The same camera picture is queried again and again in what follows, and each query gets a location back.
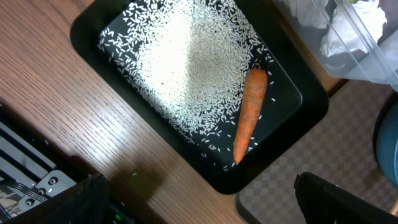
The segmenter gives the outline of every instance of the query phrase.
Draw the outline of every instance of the black tray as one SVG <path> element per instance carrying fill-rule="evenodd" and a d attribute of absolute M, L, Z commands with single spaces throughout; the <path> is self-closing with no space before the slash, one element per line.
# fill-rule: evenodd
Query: black tray
<path fill-rule="evenodd" d="M 275 83 L 267 89 L 258 146 L 246 154 L 242 162 L 223 172 L 200 156 L 201 149 L 189 144 L 163 119 L 148 102 L 118 75 L 117 67 L 98 51 L 98 34 L 127 7 L 130 1 L 96 0 L 74 21 L 70 37 L 75 50 L 105 81 L 129 103 L 203 178 L 217 191 L 233 194 L 241 190 L 267 166 L 319 122 L 327 112 L 328 97 L 311 70 L 300 58 L 286 34 L 261 0 L 238 0 L 239 8 L 257 30 L 272 52 L 275 63 L 270 79 Z M 271 96 L 277 95 L 278 104 Z"/>

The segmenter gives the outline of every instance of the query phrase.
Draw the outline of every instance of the white plastic bag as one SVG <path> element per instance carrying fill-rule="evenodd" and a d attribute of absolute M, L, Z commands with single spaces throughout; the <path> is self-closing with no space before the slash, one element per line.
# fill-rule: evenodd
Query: white plastic bag
<path fill-rule="evenodd" d="M 377 8 L 379 0 L 368 2 L 358 1 L 352 5 L 372 38 L 377 42 L 383 34 L 383 23 L 387 22 L 384 11 L 381 8 Z M 349 24 L 343 11 L 342 6 L 337 6 L 333 15 L 333 22 L 331 23 L 334 30 L 330 29 L 322 38 L 320 50 L 327 57 L 346 52 L 347 49 L 350 52 L 354 52 L 355 50 L 368 52 Z"/>
<path fill-rule="evenodd" d="M 281 0 L 290 9 L 292 16 L 297 17 L 302 26 L 313 26 L 326 29 L 330 20 L 325 11 L 329 0 Z"/>

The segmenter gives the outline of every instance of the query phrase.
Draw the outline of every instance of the carrot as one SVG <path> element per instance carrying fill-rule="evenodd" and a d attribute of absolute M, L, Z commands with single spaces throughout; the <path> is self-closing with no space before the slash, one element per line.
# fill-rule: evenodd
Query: carrot
<path fill-rule="evenodd" d="M 250 137 L 261 112 L 268 84 L 267 72 L 254 68 L 248 72 L 244 84 L 241 114 L 234 143 L 234 160 L 241 162 L 249 146 Z"/>

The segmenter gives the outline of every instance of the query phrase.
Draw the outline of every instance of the wood grain surface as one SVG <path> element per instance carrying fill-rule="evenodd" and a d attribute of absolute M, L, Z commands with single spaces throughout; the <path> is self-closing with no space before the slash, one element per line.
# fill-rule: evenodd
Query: wood grain surface
<path fill-rule="evenodd" d="M 213 190 L 74 51 L 70 26 L 91 2 L 0 1 L 0 103 L 84 172 L 104 174 L 113 197 L 147 223 L 242 223 L 232 196 Z M 318 77 L 327 90 L 337 83 Z"/>

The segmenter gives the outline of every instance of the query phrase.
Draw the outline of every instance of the rice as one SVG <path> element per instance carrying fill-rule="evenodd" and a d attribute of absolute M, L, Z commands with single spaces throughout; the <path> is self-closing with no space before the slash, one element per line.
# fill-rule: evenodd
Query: rice
<path fill-rule="evenodd" d="M 138 0 L 123 16 L 125 33 L 107 27 L 97 46 L 156 112 L 192 144 L 236 125 L 253 54 L 271 56 L 233 0 Z"/>

